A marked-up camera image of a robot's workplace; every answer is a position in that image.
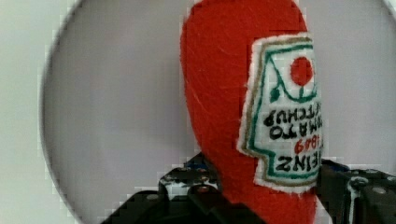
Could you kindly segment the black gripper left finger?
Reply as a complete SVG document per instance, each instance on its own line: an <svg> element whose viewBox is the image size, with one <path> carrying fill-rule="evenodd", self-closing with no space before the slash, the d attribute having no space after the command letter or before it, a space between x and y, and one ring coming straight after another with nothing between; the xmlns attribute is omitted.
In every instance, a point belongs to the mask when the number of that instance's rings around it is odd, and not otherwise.
<svg viewBox="0 0 396 224"><path fill-rule="evenodd" d="M131 196L101 224L265 224L222 195L217 171L203 154L171 170L156 190Z"/></svg>

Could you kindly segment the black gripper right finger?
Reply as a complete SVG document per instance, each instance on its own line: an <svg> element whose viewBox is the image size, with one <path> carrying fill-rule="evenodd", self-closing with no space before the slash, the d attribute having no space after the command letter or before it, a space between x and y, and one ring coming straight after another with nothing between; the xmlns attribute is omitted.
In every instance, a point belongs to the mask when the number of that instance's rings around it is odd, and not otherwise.
<svg viewBox="0 0 396 224"><path fill-rule="evenodd" d="M323 160L317 195L333 224L396 224L394 175Z"/></svg>

